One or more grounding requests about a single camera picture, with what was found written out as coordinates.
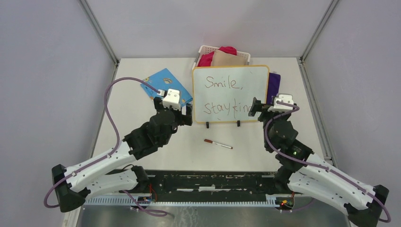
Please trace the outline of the white marker pen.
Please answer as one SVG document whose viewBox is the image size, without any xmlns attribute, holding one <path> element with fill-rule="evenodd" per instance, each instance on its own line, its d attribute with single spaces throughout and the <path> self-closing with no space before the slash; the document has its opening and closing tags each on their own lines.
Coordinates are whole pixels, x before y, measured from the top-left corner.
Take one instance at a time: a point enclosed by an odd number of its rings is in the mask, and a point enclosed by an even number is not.
<svg viewBox="0 0 401 227">
<path fill-rule="evenodd" d="M 212 142 L 212 144 L 215 144 L 215 145 L 218 145 L 218 146 L 221 146 L 221 147 L 227 148 L 227 149 L 233 149 L 233 147 L 232 147 L 232 146 L 225 145 L 225 144 L 218 143 L 218 142 Z"/>
</svg>

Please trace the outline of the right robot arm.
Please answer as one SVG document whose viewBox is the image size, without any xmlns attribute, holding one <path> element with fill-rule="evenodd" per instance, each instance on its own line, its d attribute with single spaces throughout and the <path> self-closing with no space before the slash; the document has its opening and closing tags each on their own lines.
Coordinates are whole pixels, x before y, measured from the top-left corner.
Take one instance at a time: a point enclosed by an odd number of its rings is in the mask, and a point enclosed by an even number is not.
<svg viewBox="0 0 401 227">
<path fill-rule="evenodd" d="M 273 180 L 274 189 L 300 193 L 330 205 L 357 227 L 390 223 L 392 218 L 385 207 L 389 190 L 385 186 L 371 186 L 350 177 L 297 140 L 298 131 L 289 117 L 299 109 L 291 95 L 279 94 L 271 104 L 253 98 L 248 112 L 250 117 L 260 114 L 264 147 L 275 153 L 281 164 Z"/>
</svg>

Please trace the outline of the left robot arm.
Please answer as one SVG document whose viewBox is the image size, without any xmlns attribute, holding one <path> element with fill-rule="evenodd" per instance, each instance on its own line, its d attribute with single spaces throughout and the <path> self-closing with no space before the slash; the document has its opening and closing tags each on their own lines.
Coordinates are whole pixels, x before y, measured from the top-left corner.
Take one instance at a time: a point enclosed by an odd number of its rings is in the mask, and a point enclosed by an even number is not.
<svg viewBox="0 0 401 227">
<path fill-rule="evenodd" d="M 180 104 L 167 98 L 155 98 L 156 114 L 149 121 L 133 130 L 108 151 L 74 166 L 58 164 L 52 168 L 53 187 L 62 213 L 81 207 L 87 200 L 98 195 L 123 190 L 144 192 L 148 177 L 140 166 L 116 174 L 116 168 L 131 164 L 155 153 L 166 145 L 179 126 L 192 125 L 192 104 Z"/>
</svg>

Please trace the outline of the yellow framed whiteboard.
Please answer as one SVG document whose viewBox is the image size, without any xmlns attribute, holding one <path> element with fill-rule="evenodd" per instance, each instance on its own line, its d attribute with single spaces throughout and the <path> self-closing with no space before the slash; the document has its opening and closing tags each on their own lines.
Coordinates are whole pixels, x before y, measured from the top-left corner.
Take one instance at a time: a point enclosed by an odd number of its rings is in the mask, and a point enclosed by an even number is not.
<svg viewBox="0 0 401 227">
<path fill-rule="evenodd" d="M 192 71 L 193 118 L 197 123 L 255 122 L 253 99 L 266 102 L 266 65 L 196 67 Z"/>
</svg>

